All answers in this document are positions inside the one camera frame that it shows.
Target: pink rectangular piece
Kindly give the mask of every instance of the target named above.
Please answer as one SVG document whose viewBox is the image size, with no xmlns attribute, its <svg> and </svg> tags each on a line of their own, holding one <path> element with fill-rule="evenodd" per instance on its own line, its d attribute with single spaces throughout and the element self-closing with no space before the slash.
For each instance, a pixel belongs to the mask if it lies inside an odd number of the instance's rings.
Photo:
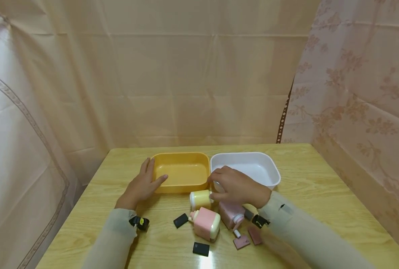
<svg viewBox="0 0 399 269">
<path fill-rule="evenodd" d="M 242 235 L 240 238 L 234 239 L 234 244 L 237 250 L 239 250 L 240 248 L 250 245 L 250 240 L 247 235 Z"/>
<path fill-rule="evenodd" d="M 248 227 L 247 230 L 255 246 L 262 244 L 262 238 L 261 235 L 259 234 L 258 229 L 255 229 L 255 227 Z"/>
</svg>

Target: plastic container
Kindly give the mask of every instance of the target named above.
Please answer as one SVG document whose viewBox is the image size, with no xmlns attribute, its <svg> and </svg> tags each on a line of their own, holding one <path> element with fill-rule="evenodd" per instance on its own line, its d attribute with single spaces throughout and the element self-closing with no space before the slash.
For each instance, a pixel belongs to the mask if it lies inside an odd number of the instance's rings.
<svg viewBox="0 0 399 269">
<path fill-rule="evenodd" d="M 193 222 L 193 230 L 196 235 L 207 241 L 216 241 L 219 234 L 220 215 L 216 212 L 201 207 L 190 213 L 189 221 Z"/>
<path fill-rule="evenodd" d="M 197 210 L 201 207 L 211 209 L 213 200 L 210 199 L 211 192 L 209 190 L 197 191 L 190 193 L 190 206 L 193 210 Z"/>
<path fill-rule="evenodd" d="M 189 193 L 208 188 L 210 159 L 200 152 L 160 153 L 154 156 L 153 180 L 168 175 L 157 193 Z"/>
<path fill-rule="evenodd" d="M 219 153 L 211 157 L 211 172 L 227 165 L 250 176 L 254 181 L 273 189 L 281 181 L 274 161 L 262 152 Z M 214 182 L 217 192 L 225 192 L 218 182 Z"/>
<path fill-rule="evenodd" d="M 244 221 L 244 208 L 240 205 L 219 202 L 219 213 L 229 230 L 237 230 Z"/>
</svg>

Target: yellow plastic tray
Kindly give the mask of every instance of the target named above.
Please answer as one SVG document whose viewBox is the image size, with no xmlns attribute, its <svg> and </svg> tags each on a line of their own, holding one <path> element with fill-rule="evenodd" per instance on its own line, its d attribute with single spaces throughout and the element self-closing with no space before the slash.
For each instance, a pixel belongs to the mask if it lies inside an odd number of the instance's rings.
<svg viewBox="0 0 399 269">
<path fill-rule="evenodd" d="M 160 153 L 154 156 L 153 180 L 168 175 L 157 193 L 186 193 L 207 189 L 210 159 L 200 152 Z"/>
</svg>

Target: beige curtain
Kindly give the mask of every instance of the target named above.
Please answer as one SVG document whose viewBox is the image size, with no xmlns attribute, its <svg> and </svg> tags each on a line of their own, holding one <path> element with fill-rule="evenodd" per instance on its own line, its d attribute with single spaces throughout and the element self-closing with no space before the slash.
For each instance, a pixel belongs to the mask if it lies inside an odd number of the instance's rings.
<svg viewBox="0 0 399 269">
<path fill-rule="evenodd" d="M 274 142 L 319 0 L 0 0 L 0 268 L 116 147 Z"/>
<path fill-rule="evenodd" d="M 319 0 L 0 0 L 83 184 L 115 147 L 275 142 Z"/>
<path fill-rule="evenodd" d="M 323 0 L 282 142 L 311 142 L 399 243 L 399 0 Z"/>
<path fill-rule="evenodd" d="M 0 16 L 0 268 L 34 268 L 81 193 Z"/>
</svg>

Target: pink floral fabric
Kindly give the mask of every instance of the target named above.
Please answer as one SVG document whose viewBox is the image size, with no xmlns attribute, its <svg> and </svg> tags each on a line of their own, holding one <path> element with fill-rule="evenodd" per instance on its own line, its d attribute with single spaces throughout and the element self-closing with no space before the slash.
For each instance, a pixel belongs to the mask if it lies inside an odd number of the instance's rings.
<svg viewBox="0 0 399 269">
<path fill-rule="evenodd" d="M 282 142 L 311 142 L 399 243 L 399 0 L 323 0 Z"/>
</svg>

